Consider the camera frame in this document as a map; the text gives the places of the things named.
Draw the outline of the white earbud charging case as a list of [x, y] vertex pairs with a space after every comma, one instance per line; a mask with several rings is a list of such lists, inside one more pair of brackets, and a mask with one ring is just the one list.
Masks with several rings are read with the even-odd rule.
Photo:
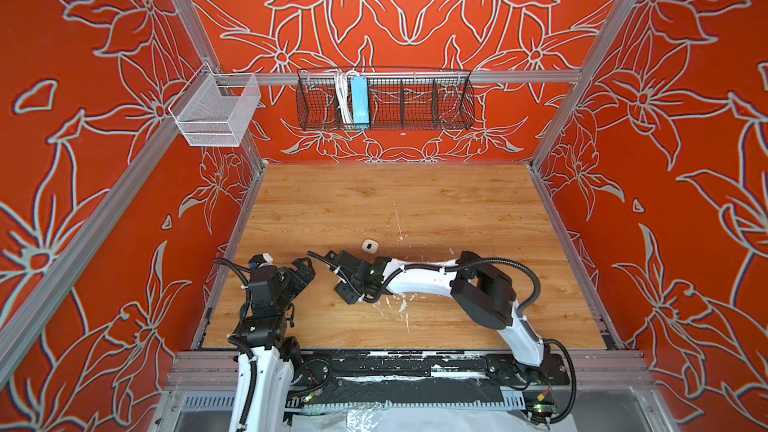
[[361, 244], [363, 252], [375, 254], [379, 250], [379, 243], [373, 239], [365, 239]]

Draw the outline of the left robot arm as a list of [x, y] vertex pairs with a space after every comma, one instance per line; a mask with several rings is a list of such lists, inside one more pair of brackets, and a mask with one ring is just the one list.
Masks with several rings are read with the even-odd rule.
[[294, 300], [314, 280], [309, 258], [278, 267], [268, 254], [255, 255], [246, 266], [217, 258], [217, 266], [241, 282], [245, 301], [227, 342], [237, 355], [237, 387], [230, 431], [276, 431], [283, 420], [289, 390], [301, 365], [300, 346], [288, 335]]

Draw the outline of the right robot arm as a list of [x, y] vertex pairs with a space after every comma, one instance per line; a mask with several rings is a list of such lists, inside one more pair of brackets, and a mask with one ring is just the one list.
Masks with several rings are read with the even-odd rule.
[[477, 325], [496, 331], [524, 373], [549, 383], [556, 378], [576, 385], [575, 366], [567, 348], [541, 337], [526, 310], [541, 294], [541, 281], [532, 269], [507, 258], [481, 257], [464, 251], [444, 262], [407, 262], [377, 257], [369, 262], [346, 251], [308, 257], [326, 265], [338, 277], [335, 291], [349, 305], [374, 304], [386, 295], [409, 293], [453, 299]]

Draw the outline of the blue box in basket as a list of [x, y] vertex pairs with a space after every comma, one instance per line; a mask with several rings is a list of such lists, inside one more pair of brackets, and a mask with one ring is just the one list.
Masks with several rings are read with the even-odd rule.
[[361, 75], [352, 76], [350, 90], [353, 124], [359, 129], [366, 129], [370, 125], [367, 78]]

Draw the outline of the small green circuit board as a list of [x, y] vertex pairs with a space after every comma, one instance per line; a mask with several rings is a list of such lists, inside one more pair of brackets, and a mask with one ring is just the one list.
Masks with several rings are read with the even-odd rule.
[[556, 409], [554, 403], [547, 398], [548, 394], [532, 393], [525, 396], [525, 418], [533, 425], [551, 425]]

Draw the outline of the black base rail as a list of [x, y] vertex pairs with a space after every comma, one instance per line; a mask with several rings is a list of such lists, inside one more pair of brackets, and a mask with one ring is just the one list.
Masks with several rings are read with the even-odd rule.
[[570, 369], [560, 353], [542, 365], [519, 363], [509, 350], [308, 349], [302, 371], [290, 376], [286, 406], [474, 405], [514, 408], [504, 395], [523, 394], [526, 405], [563, 405]]

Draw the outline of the clear plastic wall bin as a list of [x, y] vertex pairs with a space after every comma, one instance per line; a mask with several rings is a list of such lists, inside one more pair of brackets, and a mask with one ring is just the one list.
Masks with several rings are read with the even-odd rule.
[[217, 73], [203, 62], [171, 103], [169, 113], [192, 147], [238, 147], [261, 97], [255, 74]]

